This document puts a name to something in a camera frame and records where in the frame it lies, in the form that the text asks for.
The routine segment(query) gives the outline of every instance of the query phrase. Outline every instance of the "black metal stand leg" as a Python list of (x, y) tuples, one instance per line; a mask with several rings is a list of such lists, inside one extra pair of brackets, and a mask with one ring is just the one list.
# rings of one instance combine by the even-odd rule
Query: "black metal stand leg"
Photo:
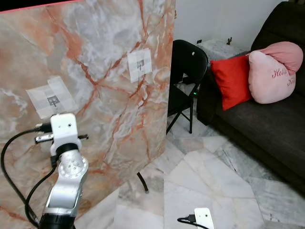
[(190, 134), (193, 131), (193, 105), (194, 104), (194, 98), (191, 96), (191, 107), (190, 107)]
[(182, 110), (176, 114), (175, 118), (172, 120), (171, 124), (166, 129), (166, 134), (171, 130), (172, 126), (175, 124), (175, 122), (177, 121), (177, 119), (181, 113), (182, 113)]
[(145, 192), (146, 192), (146, 193), (149, 193), (147, 184), (146, 184), (144, 178), (142, 177), (141, 173), (137, 173), (137, 175), (138, 175), (138, 178), (140, 179), (140, 181), (141, 181), (142, 184), (143, 184), (143, 187), (144, 187)]

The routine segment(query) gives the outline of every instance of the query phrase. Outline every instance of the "white wall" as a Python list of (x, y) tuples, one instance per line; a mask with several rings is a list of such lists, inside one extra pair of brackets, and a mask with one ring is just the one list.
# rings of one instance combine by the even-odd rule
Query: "white wall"
[(249, 50), (264, 21), (281, 0), (176, 0), (174, 39), (191, 43), (233, 38)]

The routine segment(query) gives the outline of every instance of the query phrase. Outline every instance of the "pink marble slab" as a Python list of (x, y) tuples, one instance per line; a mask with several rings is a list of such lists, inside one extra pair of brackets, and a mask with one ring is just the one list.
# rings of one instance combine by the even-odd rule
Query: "pink marble slab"
[[(90, 168), (79, 216), (165, 148), (175, 0), (86, 0), (0, 15), (0, 147), (40, 123), (26, 90), (59, 75), (79, 110), (81, 153)], [(130, 83), (127, 53), (149, 48), (152, 73)], [(50, 144), (34, 134), (7, 151), (8, 173), (24, 195), (50, 170)], [(41, 215), (54, 174), (35, 192)], [(1, 228), (31, 228), (0, 173)]]

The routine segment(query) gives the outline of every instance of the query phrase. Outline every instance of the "pink heart pillow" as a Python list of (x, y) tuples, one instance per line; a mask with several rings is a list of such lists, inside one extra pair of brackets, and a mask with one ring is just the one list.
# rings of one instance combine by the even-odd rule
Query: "pink heart pillow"
[(283, 64), (260, 51), (249, 54), (249, 89), (260, 104), (287, 98), (295, 89), (295, 73), (289, 75)]
[(290, 75), (296, 73), (303, 62), (302, 49), (292, 42), (274, 43), (258, 51), (272, 56), (285, 65)]

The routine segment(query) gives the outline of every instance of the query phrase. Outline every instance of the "black folding chair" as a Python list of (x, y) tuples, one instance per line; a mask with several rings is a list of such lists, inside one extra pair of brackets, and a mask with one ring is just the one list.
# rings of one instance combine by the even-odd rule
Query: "black folding chair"
[[(166, 129), (168, 133), (180, 114), (190, 121), (190, 134), (193, 126), (193, 94), (202, 81), (208, 65), (208, 58), (203, 50), (195, 45), (183, 41), (175, 40), (173, 42), (171, 81), (168, 101), (167, 116), (176, 114), (173, 121)], [(185, 94), (176, 84), (183, 80), (183, 74), (189, 78), (188, 81), (195, 83), (189, 95)], [(182, 113), (183, 110), (190, 108), (190, 118)]]

